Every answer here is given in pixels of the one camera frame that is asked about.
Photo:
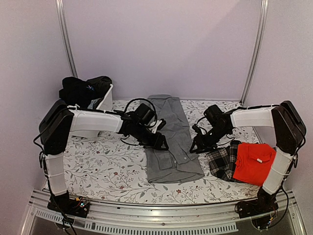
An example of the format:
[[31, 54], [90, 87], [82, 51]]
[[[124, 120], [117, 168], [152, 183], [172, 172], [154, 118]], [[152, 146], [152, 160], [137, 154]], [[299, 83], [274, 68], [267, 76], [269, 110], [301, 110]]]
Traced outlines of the grey button-up shirt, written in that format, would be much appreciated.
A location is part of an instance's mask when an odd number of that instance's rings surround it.
[[160, 132], [169, 146], [167, 151], [145, 150], [148, 183], [175, 184], [203, 178], [198, 155], [190, 153], [190, 126], [180, 99], [167, 94], [151, 95], [148, 99], [155, 106], [158, 118], [166, 121]]

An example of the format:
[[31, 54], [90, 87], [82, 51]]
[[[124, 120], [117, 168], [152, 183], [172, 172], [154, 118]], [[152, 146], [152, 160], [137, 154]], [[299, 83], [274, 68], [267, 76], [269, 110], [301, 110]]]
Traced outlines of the black garment with logo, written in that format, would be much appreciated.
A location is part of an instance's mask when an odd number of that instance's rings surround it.
[[67, 105], [79, 105], [87, 108], [92, 100], [97, 99], [95, 88], [87, 81], [76, 77], [66, 77], [62, 80], [63, 88], [59, 90], [59, 98]]

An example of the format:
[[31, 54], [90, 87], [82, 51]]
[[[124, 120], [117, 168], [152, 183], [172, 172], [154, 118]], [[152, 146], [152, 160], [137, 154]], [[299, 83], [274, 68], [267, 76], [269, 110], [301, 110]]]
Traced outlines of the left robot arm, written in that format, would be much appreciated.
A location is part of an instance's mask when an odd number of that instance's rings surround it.
[[166, 121], [157, 118], [153, 104], [141, 103], [135, 110], [91, 110], [67, 105], [57, 100], [39, 125], [39, 139], [49, 191], [53, 203], [61, 212], [69, 212], [73, 203], [69, 199], [65, 183], [64, 153], [71, 137], [82, 133], [110, 132], [131, 136], [140, 146], [158, 151], [167, 151], [166, 137], [160, 133]]

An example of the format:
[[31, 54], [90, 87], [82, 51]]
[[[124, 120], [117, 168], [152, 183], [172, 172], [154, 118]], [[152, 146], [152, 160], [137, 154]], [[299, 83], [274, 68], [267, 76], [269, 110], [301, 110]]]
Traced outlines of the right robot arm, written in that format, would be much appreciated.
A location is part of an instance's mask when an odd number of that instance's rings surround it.
[[256, 213], [264, 213], [272, 205], [271, 195], [276, 195], [282, 182], [287, 178], [291, 163], [297, 161], [298, 151], [305, 144], [306, 126], [289, 100], [280, 104], [238, 107], [223, 112], [217, 105], [208, 107], [203, 113], [212, 128], [203, 134], [193, 125], [196, 136], [193, 138], [190, 153], [205, 153], [217, 147], [217, 143], [239, 127], [271, 127], [275, 132], [276, 157], [269, 175], [260, 188], [265, 194], [253, 202]]

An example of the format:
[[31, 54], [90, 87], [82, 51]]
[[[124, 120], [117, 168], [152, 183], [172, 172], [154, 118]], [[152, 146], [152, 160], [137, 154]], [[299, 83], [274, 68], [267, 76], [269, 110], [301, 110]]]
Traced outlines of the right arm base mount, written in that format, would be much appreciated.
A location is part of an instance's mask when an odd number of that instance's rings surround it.
[[278, 215], [278, 204], [276, 199], [272, 201], [254, 199], [238, 202], [234, 210], [240, 218], [250, 217], [254, 228], [266, 230]]

